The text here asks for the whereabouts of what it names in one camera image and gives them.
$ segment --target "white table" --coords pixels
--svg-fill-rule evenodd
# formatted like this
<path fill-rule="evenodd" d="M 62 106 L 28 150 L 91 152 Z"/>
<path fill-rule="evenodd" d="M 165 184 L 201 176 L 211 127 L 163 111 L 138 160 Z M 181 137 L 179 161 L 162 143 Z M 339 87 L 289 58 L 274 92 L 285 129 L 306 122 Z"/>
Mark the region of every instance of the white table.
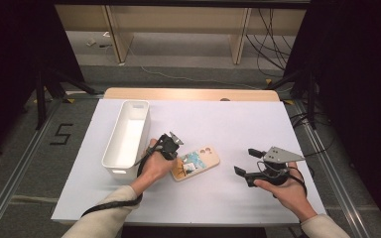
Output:
<path fill-rule="evenodd" d="M 76 161 L 52 216 L 73 222 L 119 184 L 101 164 L 122 99 L 101 99 L 95 109 Z M 164 226 L 271 226 L 299 223 L 271 193 L 248 187 L 234 166 L 257 172 L 257 159 L 247 149 L 268 151 L 271 146 L 301 154 L 282 102 L 149 100 L 150 138 L 173 131 L 184 141 L 180 155 L 212 145 L 220 164 L 196 177 L 176 182 L 171 175 L 144 192 L 140 208 L 127 224 Z M 308 199 L 325 213 L 306 162 L 298 162 Z"/>

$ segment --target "phone case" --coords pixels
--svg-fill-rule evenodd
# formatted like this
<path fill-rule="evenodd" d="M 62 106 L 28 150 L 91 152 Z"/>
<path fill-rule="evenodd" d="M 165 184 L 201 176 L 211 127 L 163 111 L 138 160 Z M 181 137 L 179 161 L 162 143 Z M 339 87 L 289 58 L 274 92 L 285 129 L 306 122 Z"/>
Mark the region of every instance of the phone case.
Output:
<path fill-rule="evenodd" d="M 177 165 L 172 169 L 172 175 L 175 180 L 181 181 L 205 172 L 218 164 L 218 154 L 212 147 L 205 146 L 179 157 Z"/>

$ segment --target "beige sleeve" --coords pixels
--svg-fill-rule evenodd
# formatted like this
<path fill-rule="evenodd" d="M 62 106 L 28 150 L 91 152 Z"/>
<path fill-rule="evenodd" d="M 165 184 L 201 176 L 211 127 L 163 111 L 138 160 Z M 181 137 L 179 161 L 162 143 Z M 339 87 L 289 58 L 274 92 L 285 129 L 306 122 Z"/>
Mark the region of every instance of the beige sleeve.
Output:
<path fill-rule="evenodd" d="M 320 214 L 311 219 L 302 222 L 302 229 L 310 238 L 346 238 L 349 237 L 344 230 L 341 229 L 327 215 Z"/>
<path fill-rule="evenodd" d="M 137 196 L 132 187 L 125 185 L 110 193 L 98 204 L 111 201 L 134 200 L 136 198 Z M 125 206 L 88 213 L 76 221 L 63 237 L 116 237 L 125 222 L 126 216 L 137 207 L 138 205 Z"/>

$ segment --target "white plastic basket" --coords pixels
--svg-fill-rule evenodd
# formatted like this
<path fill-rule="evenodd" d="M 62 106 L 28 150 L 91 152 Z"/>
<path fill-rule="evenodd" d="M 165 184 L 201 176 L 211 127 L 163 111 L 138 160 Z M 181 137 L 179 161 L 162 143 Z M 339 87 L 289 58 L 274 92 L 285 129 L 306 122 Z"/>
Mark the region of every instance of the white plastic basket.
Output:
<path fill-rule="evenodd" d="M 134 179 L 150 131 L 148 101 L 123 102 L 101 163 L 116 179 Z"/>

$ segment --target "hand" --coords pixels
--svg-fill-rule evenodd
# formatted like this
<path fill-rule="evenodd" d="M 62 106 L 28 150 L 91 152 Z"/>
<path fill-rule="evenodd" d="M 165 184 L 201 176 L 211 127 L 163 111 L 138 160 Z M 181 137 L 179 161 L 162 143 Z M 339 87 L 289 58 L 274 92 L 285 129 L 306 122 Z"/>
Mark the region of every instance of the hand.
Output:
<path fill-rule="evenodd" d="M 289 167 L 296 168 L 296 162 L 289 162 Z M 302 176 L 297 170 L 290 170 L 290 175 L 302 179 Z M 317 215 L 306 198 L 305 190 L 302 185 L 294 179 L 289 178 L 279 186 L 260 179 L 256 179 L 254 183 L 256 186 L 272 192 L 283 206 L 293 211 L 293 213 L 299 217 L 301 222 Z"/>
<path fill-rule="evenodd" d="M 156 142 L 156 139 L 151 139 L 150 147 L 154 146 Z M 163 178 L 176 165 L 176 162 L 177 159 L 168 161 L 160 152 L 154 152 L 145 163 L 141 174 L 131 183 L 131 187 L 135 190 L 137 196 L 155 181 Z"/>

